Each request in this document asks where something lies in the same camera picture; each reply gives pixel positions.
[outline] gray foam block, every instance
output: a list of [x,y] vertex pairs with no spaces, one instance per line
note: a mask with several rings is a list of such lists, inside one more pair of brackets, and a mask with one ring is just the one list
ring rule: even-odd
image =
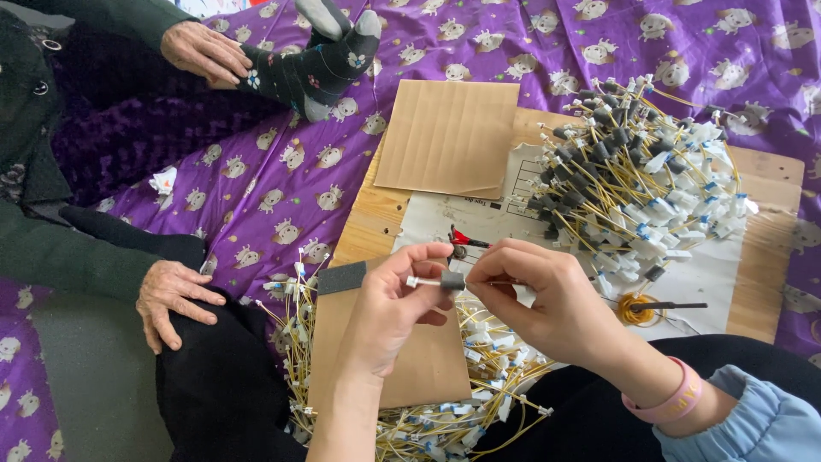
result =
[[364,261],[321,270],[318,276],[317,294],[325,295],[343,290],[358,289],[362,287],[362,279],[365,278],[367,272],[368,266]]

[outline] floral sock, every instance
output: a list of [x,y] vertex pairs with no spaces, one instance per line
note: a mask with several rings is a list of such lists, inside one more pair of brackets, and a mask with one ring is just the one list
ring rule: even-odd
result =
[[243,44],[242,51],[254,66],[236,88],[288,104],[311,122],[322,120],[339,95],[368,69],[381,33],[379,18],[368,10],[341,41],[302,53],[283,57]]
[[296,10],[311,24],[305,49],[338,42],[353,26],[333,0],[296,0]]

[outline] black button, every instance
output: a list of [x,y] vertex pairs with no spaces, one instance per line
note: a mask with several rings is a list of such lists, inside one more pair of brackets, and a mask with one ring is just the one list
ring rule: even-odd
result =
[[47,49],[50,49],[50,50],[52,50],[52,51],[60,51],[60,50],[62,50],[62,45],[60,45],[59,43],[55,42],[54,40],[49,40],[49,39],[46,39],[46,40],[43,40],[43,42],[42,42],[42,43],[43,43],[43,46],[44,46],[44,47],[46,47]]
[[37,85],[34,86],[34,94],[37,96],[42,96],[48,93],[48,84],[46,82],[39,82]]

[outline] brown cardboard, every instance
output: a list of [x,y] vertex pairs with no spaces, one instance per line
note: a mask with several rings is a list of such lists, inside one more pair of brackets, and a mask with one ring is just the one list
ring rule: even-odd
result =
[[375,186],[498,199],[519,84],[399,82]]
[[[385,258],[368,261],[368,269],[375,268]],[[317,298],[308,389],[308,405],[317,412],[322,412],[323,400],[330,390],[339,344],[359,291],[351,289]],[[470,398],[470,379],[456,309],[444,313],[447,316],[444,326],[414,326],[410,338],[399,351],[393,373],[385,379],[379,408]]]

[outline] wrinkled hand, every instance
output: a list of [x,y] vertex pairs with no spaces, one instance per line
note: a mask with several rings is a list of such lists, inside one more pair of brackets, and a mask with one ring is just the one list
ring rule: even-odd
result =
[[347,371],[386,377],[416,323],[443,326],[447,318],[433,310],[453,306],[451,292],[431,285],[405,286],[410,275],[438,278],[447,267],[429,261],[453,252],[446,243],[406,246],[370,271],[362,281],[351,320],[342,337],[339,363]]
[[137,312],[143,318],[145,339],[154,354],[163,351],[161,338],[171,349],[177,350],[182,346],[182,339],[168,318],[168,310],[204,324],[217,323],[217,317],[212,312],[207,312],[184,299],[196,298],[213,305],[224,305],[225,298],[222,295],[199,285],[210,281],[211,276],[203,276],[178,261],[162,260],[151,266],[140,287]]
[[246,68],[253,65],[238,42],[195,21],[182,21],[169,27],[159,49],[177,69],[212,82],[222,79],[238,84],[240,80],[236,76],[248,76]]
[[[535,290],[531,308],[516,301],[509,285],[483,284],[511,279]],[[482,255],[466,282],[491,314],[556,361],[595,371],[611,360],[608,355],[627,338],[628,330],[572,255],[506,238]]]

